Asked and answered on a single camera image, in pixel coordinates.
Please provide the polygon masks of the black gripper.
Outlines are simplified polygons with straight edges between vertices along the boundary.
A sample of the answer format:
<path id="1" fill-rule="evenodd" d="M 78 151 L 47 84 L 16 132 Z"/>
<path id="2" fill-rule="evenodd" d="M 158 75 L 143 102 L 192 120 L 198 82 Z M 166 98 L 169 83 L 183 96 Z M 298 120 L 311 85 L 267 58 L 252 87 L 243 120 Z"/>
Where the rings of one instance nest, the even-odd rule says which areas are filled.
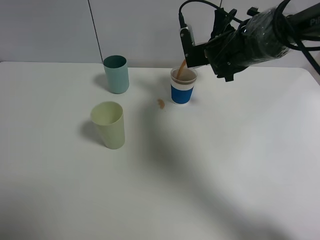
<path id="1" fill-rule="evenodd" d="M 246 23 L 237 29 L 229 23 L 215 23 L 207 43 L 184 52 L 188 68 L 211 65 L 218 78 L 227 82 L 251 65 L 270 60 L 270 24 Z"/>

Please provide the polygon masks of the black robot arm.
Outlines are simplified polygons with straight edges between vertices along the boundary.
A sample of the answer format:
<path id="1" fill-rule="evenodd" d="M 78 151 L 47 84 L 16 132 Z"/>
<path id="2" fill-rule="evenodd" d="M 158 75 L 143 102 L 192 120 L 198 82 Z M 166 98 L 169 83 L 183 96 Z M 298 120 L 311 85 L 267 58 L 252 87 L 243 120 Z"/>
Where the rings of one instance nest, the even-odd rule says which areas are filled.
<path id="1" fill-rule="evenodd" d="M 236 73 L 248 67 L 285 56 L 289 51 L 301 52 L 318 73 L 320 65 L 312 56 L 319 46 L 305 46 L 304 42 L 320 40 L 320 5 L 315 4 L 296 14 L 284 15 L 289 1 L 265 11 L 251 7 L 246 20 L 236 17 L 237 10 L 227 12 L 207 0 L 214 22 L 210 39 L 196 44 L 191 26 L 186 24 L 182 10 L 178 10 L 179 34 L 186 65 L 189 68 L 210 65 L 218 78 L 231 82 Z"/>

